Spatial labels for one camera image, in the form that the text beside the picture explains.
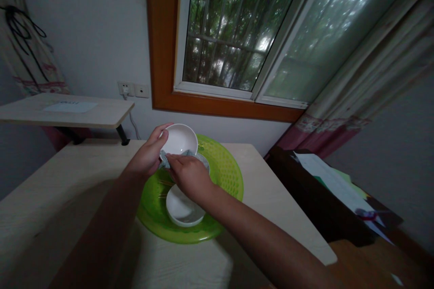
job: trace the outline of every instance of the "hand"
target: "hand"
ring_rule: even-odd
[[[169,132],[165,130],[165,128],[172,124],[173,123],[166,123],[157,126],[146,143],[136,152],[128,163],[125,171],[142,174],[146,179],[154,174],[160,164],[160,150],[169,138]]]
[[[203,205],[212,197],[216,189],[204,164],[192,156],[166,155],[170,169],[169,173],[181,191],[191,200]]]

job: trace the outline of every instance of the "window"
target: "window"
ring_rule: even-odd
[[[393,1],[148,0],[153,105],[293,122]]]

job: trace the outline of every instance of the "cable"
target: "cable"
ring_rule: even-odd
[[[36,65],[38,66],[39,71],[41,72],[44,79],[48,82],[47,76],[43,72],[35,54],[32,51],[32,48],[30,47],[30,45],[27,42],[28,40],[32,39],[32,35],[30,34],[30,32],[26,28],[26,26],[17,19],[16,15],[19,15],[21,17],[21,21],[28,20],[30,25],[33,27],[35,32],[40,37],[46,38],[47,34],[37,24],[35,24],[33,22],[33,20],[24,11],[18,9],[17,7],[14,7],[12,5],[8,5],[6,7],[0,7],[0,9],[5,11],[6,23],[8,24],[9,30],[11,31],[12,35],[14,36],[15,41],[17,42],[17,44],[19,45],[19,47],[21,48],[21,50],[23,50],[23,52],[25,54],[32,55],[32,58],[35,61]],[[20,40],[23,40],[24,44],[27,47],[28,52],[24,49]],[[27,73],[32,78],[33,82],[36,84],[36,86],[38,86],[38,83],[36,82],[36,79],[33,76],[33,74],[30,72],[30,69],[25,64],[24,64],[24,66],[26,67]]]
[[[122,97],[123,97],[124,100],[128,100],[127,99],[127,97],[128,97],[128,89],[126,87],[123,88]],[[137,130],[137,125],[136,125],[136,123],[134,122],[134,120],[132,118],[131,111],[130,111],[130,121],[131,121],[132,126],[134,127],[135,132],[136,132],[136,138],[137,138],[137,140],[141,140],[141,137],[139,135],[139,131]]]

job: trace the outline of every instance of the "wall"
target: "wall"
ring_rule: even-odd
[[[404,219],[434,255],[434,74],[389,106],[326,161]]]
[[[23,98],[0,59],[0,106]],[[38,126],[0,124],[0,200],[55,154]]]
[[[150,84],[146,0],[27,0],[34,21],[48,35],[72,92],[122,99],[117,81]],[[261,155],[288,123],[152,110],[151,99],[132,98],[142,138],[172,121],[220,142],[252,143]],[[134,139],[130,121],[123,123]]]

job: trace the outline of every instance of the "black cable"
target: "black cable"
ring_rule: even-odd
[[[36,59],[35,54],[33,53],[32,49],[30,48],[30,45],[28,44],[27,40],[32,39],[32,35],[30,35],[30,32],[28,31],[28,29],[26,28],[26,26],[24,26],[17,18],[16,18],[16,14],[21,15],[21,19],[27,19],[30,23],[30,25],[33,27],[33,29],[35,30],[35,32],[42,38],[46,38],[47,34],[37,25],[33,22],[33,20],[22,10],[18,9],[17,7],[8,5],[6,7],[0,7],[0,9],[3,9],[5,11],[5,16],[6,16],[6,22],[9,26],[9,29],[12,33],[12,35],[15,38],[15,41],[18,43],[19,47],[21,48],[21,50],[23,50],[23,52],[27,55],[32,55],[32,58],[35,60],[36,65],[39,68],[39,71],[41,72],[42,76],[44,76],[45,80],[48,82],[48,78],[45,75],[45,73],[43,72],[38,60]],[[23,45],[21,44],[21,42],[19,40],[23,40],[24,44],[27,46],[27,50],[28,52],[24,49]],[[30,75],[30,77],[32,78],[32,80],[35,82],[36,86],[38,85],[38,83],[36,82],[36,79],[33,77],[32,73],[30,72],[29,69],[27,69],[28,74]]]

